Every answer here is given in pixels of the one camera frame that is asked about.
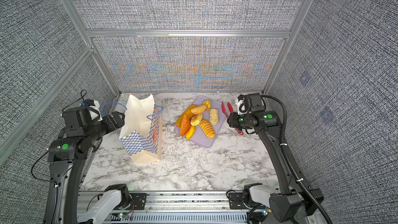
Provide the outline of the red kitchen tongs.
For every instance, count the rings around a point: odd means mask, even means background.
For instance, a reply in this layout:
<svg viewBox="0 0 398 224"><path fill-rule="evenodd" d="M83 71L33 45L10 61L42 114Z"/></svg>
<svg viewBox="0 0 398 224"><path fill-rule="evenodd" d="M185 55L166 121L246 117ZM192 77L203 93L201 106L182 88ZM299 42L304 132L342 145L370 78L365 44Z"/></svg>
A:
<svg viewBox="0 0 398 224"><path fill-rule="evenodd" d="M226 119L227 119L227 123L231 128L234 128L236 130L236 132L240 135L243 136L243 132L242 130L237 128L236 124L233 124L233 107L230 103L225 104L224 102L222 102L221 104L221 110L222 113L225 115Z"/></svg>

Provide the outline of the blue checkered paper bag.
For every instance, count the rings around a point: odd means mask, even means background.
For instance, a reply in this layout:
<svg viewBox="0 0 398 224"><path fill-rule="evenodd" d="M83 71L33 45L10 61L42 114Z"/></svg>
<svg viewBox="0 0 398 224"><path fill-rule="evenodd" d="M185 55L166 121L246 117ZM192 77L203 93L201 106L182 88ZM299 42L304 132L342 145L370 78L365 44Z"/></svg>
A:
<svg viewBox="0 0 398 224"><path fill-rule="evenodd" d="M155 103L152 94L137 97L126 96L125 103L109 102L102 107L116 105L115 111L123 113L124 125L114 134L104 137L103 147L95 156L100 163L105 160L120 162L125 159L133 163L159 162L162 157L164 108Z"/></svg>

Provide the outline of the pale rectangular scored bread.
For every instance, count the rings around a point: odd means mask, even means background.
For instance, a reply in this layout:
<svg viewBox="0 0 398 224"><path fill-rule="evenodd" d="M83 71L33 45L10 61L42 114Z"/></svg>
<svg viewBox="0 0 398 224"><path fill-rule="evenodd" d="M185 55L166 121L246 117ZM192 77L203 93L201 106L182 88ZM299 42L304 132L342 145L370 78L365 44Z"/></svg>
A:
<svg viewBox="0 0 398 224"><path fill-rule="evenodd" d="M219 121L218 110L216 108L211 108L209 111L209 122L212 125L217 125Z"/></svg>

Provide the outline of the dark orange oval bread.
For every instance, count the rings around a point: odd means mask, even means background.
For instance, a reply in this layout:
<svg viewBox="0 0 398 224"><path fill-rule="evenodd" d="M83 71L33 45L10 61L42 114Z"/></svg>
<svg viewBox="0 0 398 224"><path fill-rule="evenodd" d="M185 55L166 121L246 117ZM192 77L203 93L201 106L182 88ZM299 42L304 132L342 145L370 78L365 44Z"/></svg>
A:
<svg viewBox="0 0 398 224"><path fill-rule="evenodd" d="M190 129L190 127L191 127L190 119L187 116L184 116L180 126L179 135L184 136L185 133Z"/></svg>

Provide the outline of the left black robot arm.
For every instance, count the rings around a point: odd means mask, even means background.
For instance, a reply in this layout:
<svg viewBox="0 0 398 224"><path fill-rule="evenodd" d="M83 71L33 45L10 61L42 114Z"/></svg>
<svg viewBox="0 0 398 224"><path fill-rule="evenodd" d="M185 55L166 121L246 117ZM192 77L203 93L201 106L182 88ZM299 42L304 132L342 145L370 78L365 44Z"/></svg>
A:
<svg viewBox="0 0 398 224"><path fill-rule="evenodd" d="M103 136L124 126L125 115L112 112L104 117L90 107L62 113L65 128L48 149L50 187L45 224L100 224L116 207L126 208L131 196L126 184L106 188L99 202L79 217L77 203L89 151L96 152Z"/></svg>

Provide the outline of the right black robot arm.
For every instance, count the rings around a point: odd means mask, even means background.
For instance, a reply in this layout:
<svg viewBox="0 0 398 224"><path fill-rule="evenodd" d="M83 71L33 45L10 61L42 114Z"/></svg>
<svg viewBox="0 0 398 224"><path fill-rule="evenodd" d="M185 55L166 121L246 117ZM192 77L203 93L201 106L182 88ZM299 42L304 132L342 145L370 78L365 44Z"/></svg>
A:
<svg viewBox="0 0 398 224"><path fill-rule="evenodd" d="M231 128L240 131L254 130L264 144L277 174L279 192L266 190L262 193L261 185L251 185L248 188L250 201L267 206L280 223L311 216L320 210L323 193L310 186L299 168L282 135L284 125L275 111L242 115L232 112L227 122Z"/></svg>

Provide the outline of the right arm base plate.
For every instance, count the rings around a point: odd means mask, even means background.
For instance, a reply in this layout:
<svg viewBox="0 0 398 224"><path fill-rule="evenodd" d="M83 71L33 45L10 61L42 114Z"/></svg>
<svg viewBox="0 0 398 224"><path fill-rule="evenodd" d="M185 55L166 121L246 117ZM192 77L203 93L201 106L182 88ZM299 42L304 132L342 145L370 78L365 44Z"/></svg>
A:
<svg viewBox="0 0 398 224"><path fill-rule="evenodd" d="M246 210L249 207L244 202L244 196L242 192L228 191L227 198L229 200L229 206L232 210Z"/></svg>

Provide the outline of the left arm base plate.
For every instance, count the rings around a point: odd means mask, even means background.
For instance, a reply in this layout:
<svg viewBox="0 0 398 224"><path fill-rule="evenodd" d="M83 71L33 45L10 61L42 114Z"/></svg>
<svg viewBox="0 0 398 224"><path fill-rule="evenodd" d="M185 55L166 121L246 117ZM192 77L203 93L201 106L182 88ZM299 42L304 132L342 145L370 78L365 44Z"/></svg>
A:
<svg viewBox="0 0 398 224"><path fill-rule="evenodd" d="M126 206L116 207L115 210L130 211L144 210L147 202L147 193L130 193L130 202Z"/></svg>

